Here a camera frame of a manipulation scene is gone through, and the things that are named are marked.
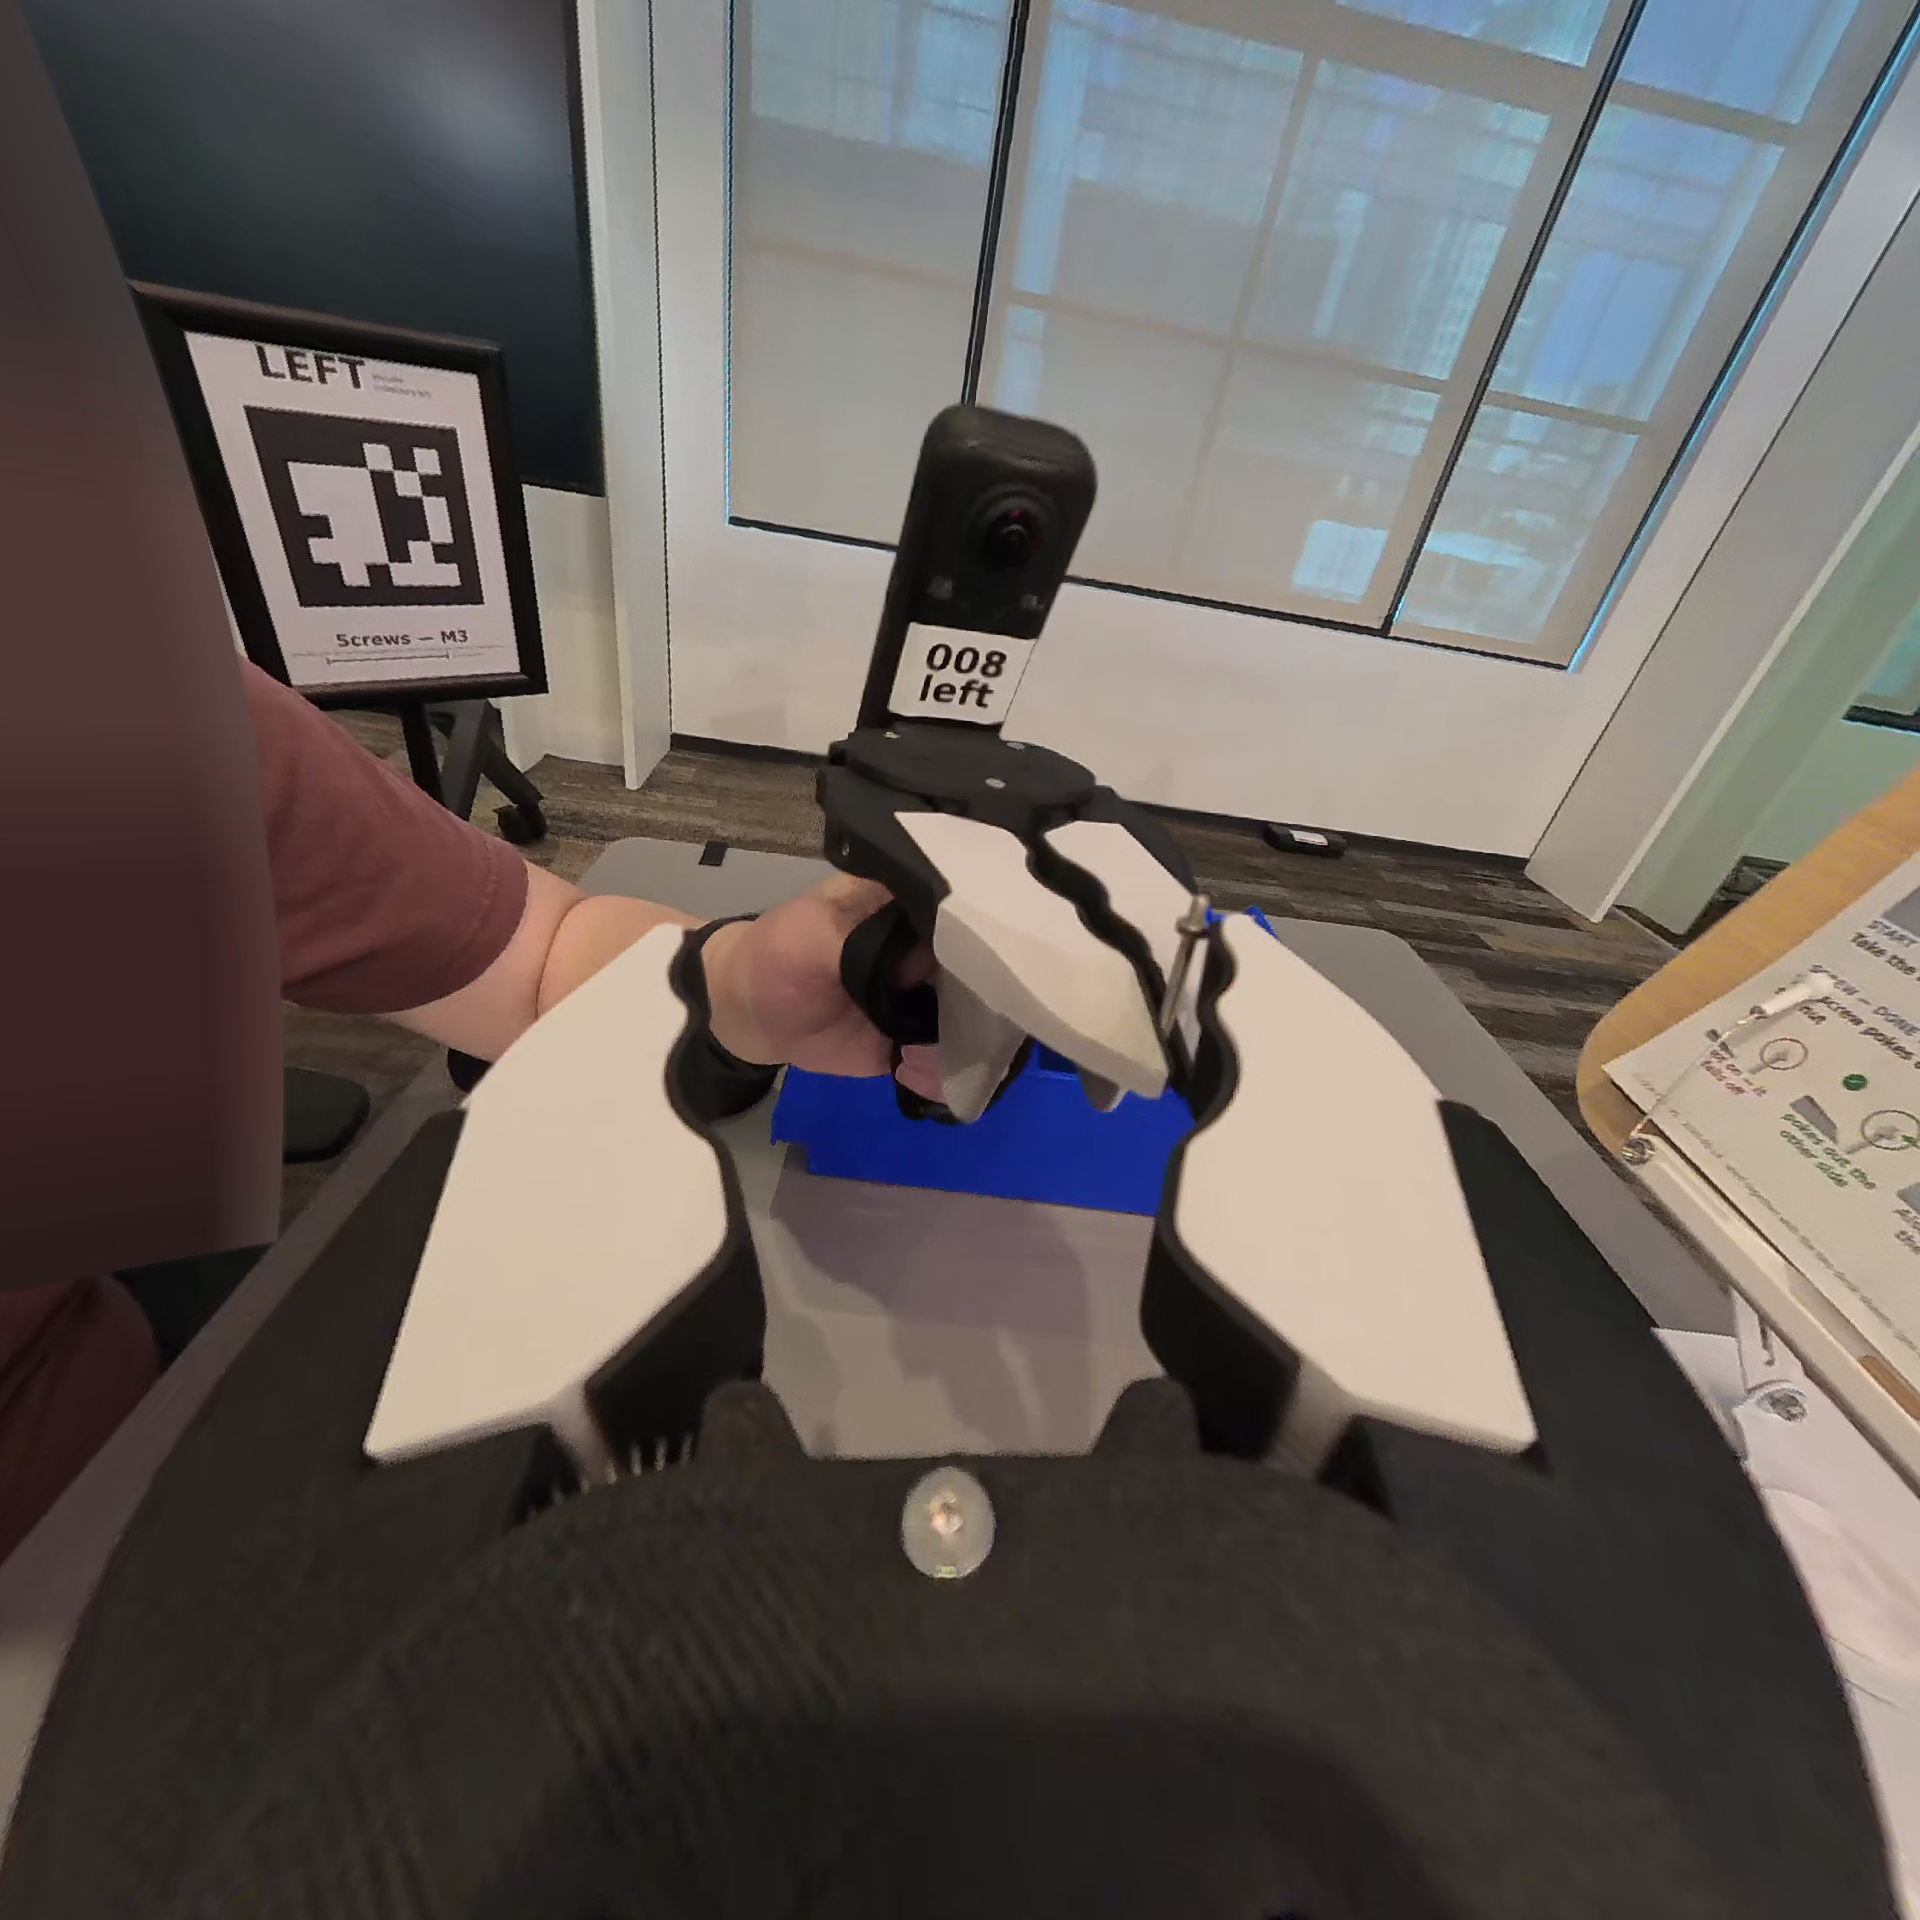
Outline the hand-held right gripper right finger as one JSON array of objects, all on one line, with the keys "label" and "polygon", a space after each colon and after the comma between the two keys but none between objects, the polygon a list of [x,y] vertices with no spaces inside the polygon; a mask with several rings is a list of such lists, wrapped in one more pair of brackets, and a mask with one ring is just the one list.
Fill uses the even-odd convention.
[{"label": "hand-held right gripper right finger", "polygon": [[1429,1075],[1251,921],[1211,926],[1144,1340],[1203,1452],[1318,1474],[1357,1422],[1539,1437]]}]

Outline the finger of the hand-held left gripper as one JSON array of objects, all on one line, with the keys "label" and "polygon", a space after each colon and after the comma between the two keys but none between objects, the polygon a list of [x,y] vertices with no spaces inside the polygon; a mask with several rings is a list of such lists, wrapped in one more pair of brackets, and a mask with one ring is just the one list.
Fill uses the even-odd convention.
[{"label": "finger of the hand-held left gripper", "polygon": [[945,811],[899,817],[946,892],[932,915],[939,965],[939,1076],[946,1112],[974,1123],[1026,1040],[1065,1057],[1089,1101],[1157,1100],[1169,1085],[1157,979],[1090,931],[1068,893],[1026,865],[1026,845]]},{"label": "finger of the hand-held left gripper", "polygon": [[1102,926],[1122,929],[1126,952],[1152,963],[1160,987],[1174,952],[1174,926],[1194,888],[1126,824],[1064,824],[1043,834],[1048,857],[1064,865],[1070,881],[1098,888]]}]

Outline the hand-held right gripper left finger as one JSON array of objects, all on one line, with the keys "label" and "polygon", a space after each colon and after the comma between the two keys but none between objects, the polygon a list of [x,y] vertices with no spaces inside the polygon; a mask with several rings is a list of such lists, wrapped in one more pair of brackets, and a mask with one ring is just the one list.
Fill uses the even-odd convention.
[{"label": "hand-held right gripper left finger", "polygon": [[656,929],[467,1098],[366,1454],[401,1466],[545,1430],[582,1486],[693,1461],[761,1379],[745,1196],[699,1101],[701,952]]}]

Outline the blue plastic bin with divider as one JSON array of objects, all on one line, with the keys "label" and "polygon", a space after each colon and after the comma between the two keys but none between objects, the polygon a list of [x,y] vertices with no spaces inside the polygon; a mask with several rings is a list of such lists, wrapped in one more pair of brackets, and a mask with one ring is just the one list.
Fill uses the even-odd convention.
[{"label": "blue plastic bin with divider", "polygon": [[1194,1132],[1177,1091],[1096,1112],[1068,1059],[1036,1046],[966,1125],[907,1118],[892,1080],[786,1069],[773,1140],[813,1178],[1152,1216],[1172,1150]]}]

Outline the person's left forearm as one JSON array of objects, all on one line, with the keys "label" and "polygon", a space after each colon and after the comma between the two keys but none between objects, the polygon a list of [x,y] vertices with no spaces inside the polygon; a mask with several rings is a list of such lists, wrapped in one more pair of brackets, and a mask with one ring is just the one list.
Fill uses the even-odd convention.
[{"label": "person's left forearm", "polygon": [[282,994],[384,1017],[484,1062],[656,929],[453,817],[298,693],[242,662]]}]

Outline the person's left hand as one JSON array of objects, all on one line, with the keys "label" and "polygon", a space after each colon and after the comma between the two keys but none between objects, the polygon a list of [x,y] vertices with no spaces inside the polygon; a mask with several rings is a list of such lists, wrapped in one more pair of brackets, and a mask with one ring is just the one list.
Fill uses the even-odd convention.
[{"label": "person's left hand", "polygon": [[874,1080],[897,1075],[939,1098],[939,1050],[893,1045],[846,994],[849,938],[893,902],[875,881],[836,875],[754,918],[699,929],[709,1037],[694,1051],[697,1107],[734,1118],[771,1093],[780,1069]]}]

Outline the instruction sheet on stand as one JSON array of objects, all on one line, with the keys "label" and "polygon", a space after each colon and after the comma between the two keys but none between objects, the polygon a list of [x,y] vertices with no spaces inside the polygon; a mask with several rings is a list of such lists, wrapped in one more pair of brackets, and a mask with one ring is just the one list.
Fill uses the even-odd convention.
[{"label": "instruction sheet on stand", "polygon": [[1884,1723],[1915,1726],[1915,1404],[1866,1371],[1866,1345],[1715,1189],[1654,1144],[1602,1068],[1698,1010],[1915,857],[1915,774],[1627,994],[1587,1040],[1578,1107],[1643,1193],[1720,1272],[1736,1306],[1750,1480],[1802,1569],[1840,1674]]}]

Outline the large glass window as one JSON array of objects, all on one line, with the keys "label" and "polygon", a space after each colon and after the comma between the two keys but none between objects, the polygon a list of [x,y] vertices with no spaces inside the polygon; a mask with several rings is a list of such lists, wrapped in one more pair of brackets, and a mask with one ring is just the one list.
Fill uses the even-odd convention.
[{"label": "large glass window", "polygon": [[1915,52],[1875,3],[732,4],[728,514],[954,400],[1074,573],[1568,668]]}]

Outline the printed instruction poster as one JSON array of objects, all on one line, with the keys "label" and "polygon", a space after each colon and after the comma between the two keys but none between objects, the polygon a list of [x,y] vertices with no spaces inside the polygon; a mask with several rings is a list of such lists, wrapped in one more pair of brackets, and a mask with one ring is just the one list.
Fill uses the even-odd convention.
[{"label": "printed instruction poster", "polygon": [[1915,854],[1602,1075],[1915,1404]]}]

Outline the black framed marker sign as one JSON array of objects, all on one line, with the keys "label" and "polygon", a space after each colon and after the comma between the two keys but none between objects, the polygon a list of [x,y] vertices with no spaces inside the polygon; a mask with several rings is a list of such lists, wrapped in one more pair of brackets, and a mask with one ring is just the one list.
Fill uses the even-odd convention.
[{"label": "black framed marker sign", "polygon": [[325,712],[387,713],[412,780],[518,848],[545,798],[500,707],[548,691],[504,352],[133,281],[235,637]]}]

